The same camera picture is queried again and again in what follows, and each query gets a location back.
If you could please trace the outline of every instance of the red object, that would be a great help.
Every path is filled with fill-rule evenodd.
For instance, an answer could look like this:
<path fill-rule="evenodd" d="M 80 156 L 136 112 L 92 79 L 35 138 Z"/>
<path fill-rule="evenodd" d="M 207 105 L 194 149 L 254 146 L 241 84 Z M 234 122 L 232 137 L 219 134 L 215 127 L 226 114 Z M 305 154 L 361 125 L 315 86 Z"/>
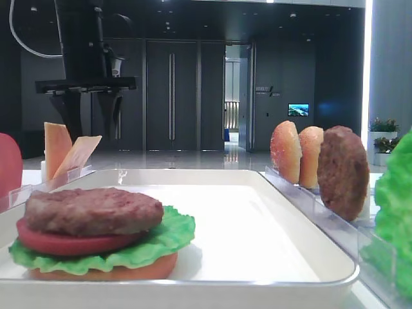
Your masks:
<path fill-rule="evenodd" d="M 54 256 L 86 256 L 123 248 L 142 236 L 145 232 L 130 235 L 109 235 L 95 237 L 74 237 L 58 234 L 45 234 L 32 231 L 24 218 L 17 222 L 21 243 L 43 254 Z"/>
<path fill-rule="evenodd" d="M 8 208 L 8 203 L 4 202 L 5 199 L 2 203 L 2 198 L 21 187 L 22 177 L 23 159 L 20 148 L 12 137 L 0 133 L 0 212 L 5 210 L 3 208 Z"/>

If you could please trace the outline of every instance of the ceiling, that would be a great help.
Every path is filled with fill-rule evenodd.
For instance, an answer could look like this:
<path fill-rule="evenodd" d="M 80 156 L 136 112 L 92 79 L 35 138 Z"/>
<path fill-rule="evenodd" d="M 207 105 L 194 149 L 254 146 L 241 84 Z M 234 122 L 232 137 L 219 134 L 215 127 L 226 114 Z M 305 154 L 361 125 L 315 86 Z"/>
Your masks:
<path fill-rule="evenodd" d="M 191 0 L 105 0 L 103 11 L 105 37 L 227 41 L 316 39 L 359 24 L 364 15 L 361 8 Z M 128 16 L 133 29 L 114 13 Z M 24 37 L 56 37 L 54 1 L 16 0 L 14 26 Z"/>

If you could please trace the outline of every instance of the clear acrylic holder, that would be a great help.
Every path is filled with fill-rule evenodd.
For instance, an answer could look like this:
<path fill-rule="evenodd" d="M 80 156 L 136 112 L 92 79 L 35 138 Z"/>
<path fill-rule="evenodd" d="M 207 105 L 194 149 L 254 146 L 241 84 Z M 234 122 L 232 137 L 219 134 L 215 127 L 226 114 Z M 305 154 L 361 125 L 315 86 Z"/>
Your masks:
<path fill-rule="evenodd" d="M 397 272 L 410 274 L 412 282 L 412 265 L 397 258 L 396 248 L 379 238 L 373 231 L 374 218 L 349 223 L 327 209 L 319 202 L 319 190 L 307 190 L 293 185 L 271 167 L 266 167 L 265 178 L 280 193 L 303 212 L 332 241 L 349 254 L 360 265 L 360 280 L 389 308 L 412 308 L 412 299 L 402 297 L 397 288 Z M 379 253 L 376 262 L 365 258 L 365 250 L 373 244 L 373 252 Z"/>
<path fill-rule="evenodd" d="M 39 185 L 25 185 L 12 190 L 8 193 L 8 196 L 0 198 L 0 214 L 25 203 L 33 191 L 51 192 L 92 172 L 91 165 L 89 165 L 82 169 L 72 169 L 66 174 Z"/>

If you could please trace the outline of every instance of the potted plant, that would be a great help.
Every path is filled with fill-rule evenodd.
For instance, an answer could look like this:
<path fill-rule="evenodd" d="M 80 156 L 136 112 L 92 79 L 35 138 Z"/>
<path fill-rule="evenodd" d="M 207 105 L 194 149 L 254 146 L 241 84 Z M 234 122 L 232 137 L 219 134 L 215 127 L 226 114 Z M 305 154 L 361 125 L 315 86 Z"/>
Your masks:
<path fill-rule="evenodd" d="M 368 160 L 370 163 L 374 162 L 377 148 L 374 147 L 375 140 L 378 138 L 386 138 L 392 140 L 398 136 L 399 126 L 395 119 L 387 119 L 382 121 L 375 118 L 371 121 L 368 136 Z"/>
<path fill-rule="evenodd" d="M 375 139 L 375 147 L 377 152 L 375 153 L 373 163 L 378 166 L 386 166 L 386 160 L 392 153 L 392 150 L 398 145 L 400 138 L 395 137 L 391 140 L 387 138 L 380 137 Z"/>

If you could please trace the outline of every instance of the burger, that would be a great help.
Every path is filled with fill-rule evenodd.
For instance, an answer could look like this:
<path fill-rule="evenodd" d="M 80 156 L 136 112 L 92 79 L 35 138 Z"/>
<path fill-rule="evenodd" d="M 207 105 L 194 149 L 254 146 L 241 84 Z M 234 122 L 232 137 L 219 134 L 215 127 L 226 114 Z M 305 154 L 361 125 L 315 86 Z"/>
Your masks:
<path fill-rule="evenodd" d="M 193 217 L 142 193 L 35 191 L 9 252 L 35 279 L 166 279 L 194 230 Z"/>

